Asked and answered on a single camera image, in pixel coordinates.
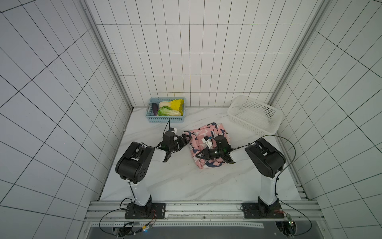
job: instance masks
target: basket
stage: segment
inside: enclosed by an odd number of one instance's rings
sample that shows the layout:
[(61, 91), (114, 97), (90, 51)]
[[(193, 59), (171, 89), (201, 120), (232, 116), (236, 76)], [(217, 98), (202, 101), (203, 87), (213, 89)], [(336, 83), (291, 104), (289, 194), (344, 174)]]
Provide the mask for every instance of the basket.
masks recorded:
[(183, 118), (185, 117), (185, 104), (183, 104), (183, 116), (155, 116), (152, 112), (152, 104), (157, 103), (159, 105), (159, 102), (161, 101), (173, 101), (174, 99), (182, 99), (185, 101), (182, 97), (160, 97), (160, 98), (151, 98), (149, 105), (147, 106), (147, 113), (146, 118), (151, 123), (155, 122), (167, 122), (170, 120), (170, 122), (183, 122)]
[(228, 109), (230, 121), (260, 136), (274, 135), (282, 121), (282, 112), (247, 96), (238, 96)]

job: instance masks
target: white marble surface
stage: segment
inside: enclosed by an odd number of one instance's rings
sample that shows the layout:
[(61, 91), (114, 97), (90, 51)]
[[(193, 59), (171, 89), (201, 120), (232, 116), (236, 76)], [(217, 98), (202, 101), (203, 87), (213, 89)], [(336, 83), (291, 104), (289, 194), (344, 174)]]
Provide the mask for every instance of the white marble surface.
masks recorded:
[[(183, 130), (199, 128), (211, 122), (222, 123), (231, 138), (231, 146), (238, 147), (258, 139), (241, 126), (230, 122), (227, 108), (188, 108), (185, 120), (171, 122), (171, 127)], [(122, 139), (113, 167), (109, 173), (100, 200), (121, 201), (131, 196), (126, 183), (115, 172), (115, 165), (131, 142), (143, 142), (157, 146), (162, 140), (166, 123), (150, 123), (146, 119), (146, 109), (134, 109)], [(265, 137), (279, 149), (272, 136)], [(153, 200), (257, 200), (260, 193), (261, 174), (251, 160), (226, 164), (213, 169), (199, 169), (191, 158), (190, 147), (172, 154), (166, 163), (151, 162), (145, 177)], [(289, 170), (285, 170), (277, 183), (281, 200), (301, 200)]]

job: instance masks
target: white tile wall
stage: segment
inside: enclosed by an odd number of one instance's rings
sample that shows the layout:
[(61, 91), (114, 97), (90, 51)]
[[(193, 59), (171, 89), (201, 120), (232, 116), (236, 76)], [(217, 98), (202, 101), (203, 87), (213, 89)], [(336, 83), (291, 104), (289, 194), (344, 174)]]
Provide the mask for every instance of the white tile wall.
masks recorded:
[[(118, 22), (130, 23), (123, 1), (110, 2), (102, 21), (116, 23), (113, 9)], [(0, 231), (77, 238), (129, 103), (78, 0), (0, 1), (0, 31), (7, 33), (0, 36)]]
[(174, 95), (188, 106), (229, 106), (241, 94), (268, 102), (320, 3), (86, 1), (134, 106)]
[(294, 165), (334, 239), (382, 232), (381, 6), (332, 1), (273, 103), (287, 115), (279, 133), (298, 139)]

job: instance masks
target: eggplant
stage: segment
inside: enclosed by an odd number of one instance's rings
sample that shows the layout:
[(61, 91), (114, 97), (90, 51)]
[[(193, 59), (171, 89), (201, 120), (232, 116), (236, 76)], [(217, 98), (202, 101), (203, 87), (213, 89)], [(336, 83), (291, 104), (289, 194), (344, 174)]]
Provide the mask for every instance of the eggplant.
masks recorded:
[(152, 104), (152, 112), (154, 113), (155, 116), (158, 116), (158, 110), (159, 110), (158, 104), (153, 103)]

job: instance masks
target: pink cloth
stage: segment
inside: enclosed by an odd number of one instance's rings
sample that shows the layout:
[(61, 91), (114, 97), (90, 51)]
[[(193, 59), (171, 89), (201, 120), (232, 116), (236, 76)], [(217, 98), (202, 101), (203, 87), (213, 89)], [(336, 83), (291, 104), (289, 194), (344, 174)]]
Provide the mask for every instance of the pink cloth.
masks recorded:
[[(198, 154), (200, 151), (202, 151), (203, 149), (207, 147), (207, 145), (202, 142), (202, 138), (204, 138), (205, 136), (211, 137), (212, 134), (214, 137), (218, 135), (224, 135), (224, 137), (227, 139), (227, 142), (230, 143), (230, 137), (228, 136), (228, 133), (225, 131), (223, 124), (210, 123), (195, 130), (185, 131), (183, 132), (183, 134), (191, 136), (191, 139), (189, 142), (189, 145), (192, 147), (191, 155), (196, 165), (200, 169), (220, 167), (223, 164), (225, 164), (222, 158), (206, 161), (204, 159), (199, 159), (195, 157), (196, 154)], [(213, 147), (216, 147), (215, 140), (212, 140), (212, 144), (213, 144)]]

